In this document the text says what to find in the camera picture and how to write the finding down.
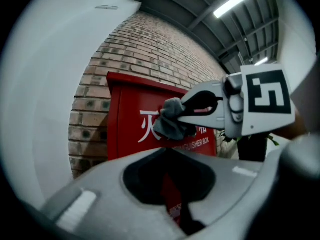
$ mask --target ceiling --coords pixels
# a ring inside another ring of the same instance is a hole
[[[213,12],[228,0],[136,1],[141,2],[141,11],[168,21],[192,37],[227,73],[239,72],[241,64],[255,64],[265,57],[270,63],[277,59],[276,0],[245,0],[221,18]]]

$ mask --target brick wall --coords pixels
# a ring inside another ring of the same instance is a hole
[[[74,97],[69,158],[74,177],[108,159],[108,72],[129,74],[189,90],[225,73],[212,56],[180,30],[138,12],[101,44],[85,69]],[[218,139],[217,151],[223,152]]]

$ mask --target fluorescent light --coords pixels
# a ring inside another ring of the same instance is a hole
[[[264,59],[262,59],[262,60],[260,60],[260,61],[258,61],[256,64],[254,64],[255,66],[259,66],[259,65],[261,65],[261,64],[263,64],[263,63],[266,63],[267,61],[269,60],[269,58],[268,57],[266,57],[266,58],[264,58]]]
[[[224,5],[222,5],[219,9],[217,9],[213,14],[220,18],[222,15],[224,15],[226,12],[230,11],[233,7],[237,6],[244,0],[229,0]]]

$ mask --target gray cloth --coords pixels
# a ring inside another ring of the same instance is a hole
[[[179,122],[177,117],[186,110],[179,98],[167,99],[161,109],[160,117],[154,122],[153,129],[168,139],[182,141],[188,136],[196,136],[194,125]]]

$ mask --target black pot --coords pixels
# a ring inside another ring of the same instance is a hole
[[[259,133],[242,137],[238,143],[239,159],[254,162],[264,162],[267,153],[269,133]]]

